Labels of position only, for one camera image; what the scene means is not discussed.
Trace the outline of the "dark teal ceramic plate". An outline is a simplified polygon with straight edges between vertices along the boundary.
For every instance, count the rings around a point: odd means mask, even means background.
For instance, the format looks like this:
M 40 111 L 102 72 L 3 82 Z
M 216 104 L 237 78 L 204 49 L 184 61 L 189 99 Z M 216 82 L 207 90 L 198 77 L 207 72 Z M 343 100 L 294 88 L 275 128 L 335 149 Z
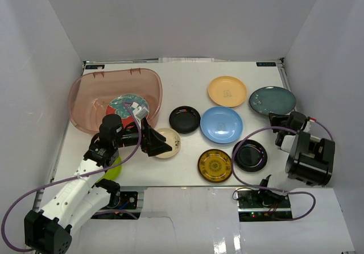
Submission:
M 287 89 L 266 86 L 257 89 L 249 98 L 250 107 L 258 114 L 286 115 L 296 107 L 296 97 Z

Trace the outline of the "red and teal floral plate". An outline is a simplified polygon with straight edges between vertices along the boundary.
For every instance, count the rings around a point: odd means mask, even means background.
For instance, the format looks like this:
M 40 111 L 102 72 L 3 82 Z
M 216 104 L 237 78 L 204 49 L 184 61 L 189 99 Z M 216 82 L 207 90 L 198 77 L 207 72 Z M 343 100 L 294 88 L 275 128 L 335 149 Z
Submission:
M 122 124 L 126 127 L 128 124 L 132 123 L 134 120 L 130 116 L 130 113 L 124 108 L 123 104 L 126 103 L 127 106 L 131 106 L 133 102 L 138 104 L 147 104 L 147 101 L 136 94 L 123 94 L 117 98 L 114 98 L 107 106 L 105 115 L 117 114 L 122 119 Z

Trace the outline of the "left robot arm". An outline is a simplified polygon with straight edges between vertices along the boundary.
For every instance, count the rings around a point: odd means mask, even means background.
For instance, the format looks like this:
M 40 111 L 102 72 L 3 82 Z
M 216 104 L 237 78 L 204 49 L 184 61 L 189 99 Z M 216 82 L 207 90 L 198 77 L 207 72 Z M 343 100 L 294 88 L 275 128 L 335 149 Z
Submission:
M 40 253 L 66 253 L 74 234 L 98 210 L 114 208 L 120 202 L 120 185 L 104 175 L 114 165 L 120 147 L 134 146 L 149 157 L 169 152 L 166 138 L 146 119 L 124 129 L 117 114 L 105 116 L 99 132 L 73 177 L 38 212 L 24 218 L 25 244 Z

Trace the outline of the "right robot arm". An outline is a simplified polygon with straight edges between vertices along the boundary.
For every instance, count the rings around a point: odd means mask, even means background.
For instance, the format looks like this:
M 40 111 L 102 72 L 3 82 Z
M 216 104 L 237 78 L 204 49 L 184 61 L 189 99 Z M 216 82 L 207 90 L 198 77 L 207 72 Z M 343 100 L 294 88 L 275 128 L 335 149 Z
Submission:
M 288 115 L 270 113 L 275 145 L 288 153 L 285 173 L 288 178 L 307 186 L 326 186 L 333 173 L 335 142 L 317 138 L 309 132 L 316 119 L 293 111 Z

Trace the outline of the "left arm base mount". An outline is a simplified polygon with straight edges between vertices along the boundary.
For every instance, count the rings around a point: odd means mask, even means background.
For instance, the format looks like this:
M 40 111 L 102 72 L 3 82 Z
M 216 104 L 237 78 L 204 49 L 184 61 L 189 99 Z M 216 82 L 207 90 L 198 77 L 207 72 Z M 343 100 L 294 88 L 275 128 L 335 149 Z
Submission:
M 116 209 L 119 210 L 135 210 L 138 207 L 137 191 L 121 191 Z

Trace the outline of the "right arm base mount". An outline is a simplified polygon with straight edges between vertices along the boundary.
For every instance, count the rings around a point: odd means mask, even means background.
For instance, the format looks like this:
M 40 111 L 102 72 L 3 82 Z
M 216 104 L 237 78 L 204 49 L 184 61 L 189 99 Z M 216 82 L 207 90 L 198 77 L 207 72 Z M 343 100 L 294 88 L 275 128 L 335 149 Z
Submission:
M 236 189 L 232 199 L 237 202 L 241 223 L 272 222 L 293 218 L 288 196 L 278 195 L 268 190 L 244 187 Z

